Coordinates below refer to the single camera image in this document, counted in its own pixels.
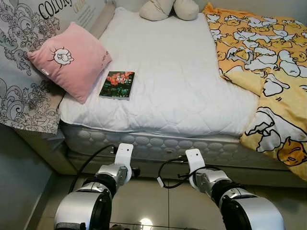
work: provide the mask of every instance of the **cartoon print blanket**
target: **cartoon print blanket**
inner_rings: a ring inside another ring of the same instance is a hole
[[[221,77],[260,97],[240,138],[307,181],[307,27],[291,18],[214,9],[205,14]]]

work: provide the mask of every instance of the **mattress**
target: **mattress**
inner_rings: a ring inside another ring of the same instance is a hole
[[[117,8],[101,38],[113,61],[85,104],[69,94],[59,109],[68,124],[112,132],[175,137],[238,137],[258,98],[219,77],[212,36],[203,14],[194,21],[158,22]],[[100,98],[109,71],[136,72],[130,100]]]
[[[145,132],[110,132],[65,123],[61,124],[61,130],[71,149],[69,159],[87,159],[105,145],[118,146],[123,142],[133,144],[134,161],[161,162],[184,154],[187,149],[198,148],[206,163],[211,165],[287,170],[279,161],[241,146],[237,138],[228,135],[184,138]],[[115,155],[107,149],[99,153],[95,160],[103,162],[114,157]]]

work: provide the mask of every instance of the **tile floor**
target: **tile floor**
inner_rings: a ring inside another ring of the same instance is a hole
[[[56,209],[67,194],[71,181],[72,177],[69,176],[58,178],[36,230],[53,229]],[[307,230],[307,189],[248,186],[248,190],[270,199],[278,207],[287,230]],[[140,230],[138,223],[144,219],[149,219],[153,227],[145,226],[142,230],[185,227],[225,230],[215,204],[188,183],[167,190],[162,189],[156,180],[131,180],[119,189],[112,209],[110,225],[117,223],[130,230]]]

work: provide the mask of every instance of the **pink pillow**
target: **pink pillow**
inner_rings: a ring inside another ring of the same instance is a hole
[[[76,23],[48,39],[39,50],[29,52],[28,57],[38,70],[82,104],[99,73],[112,60],[100,42]]]

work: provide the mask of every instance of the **book cover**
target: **book cover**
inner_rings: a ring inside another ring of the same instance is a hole
[[[110,71],[100,91],[104,98],[129,100],[134,72]]]

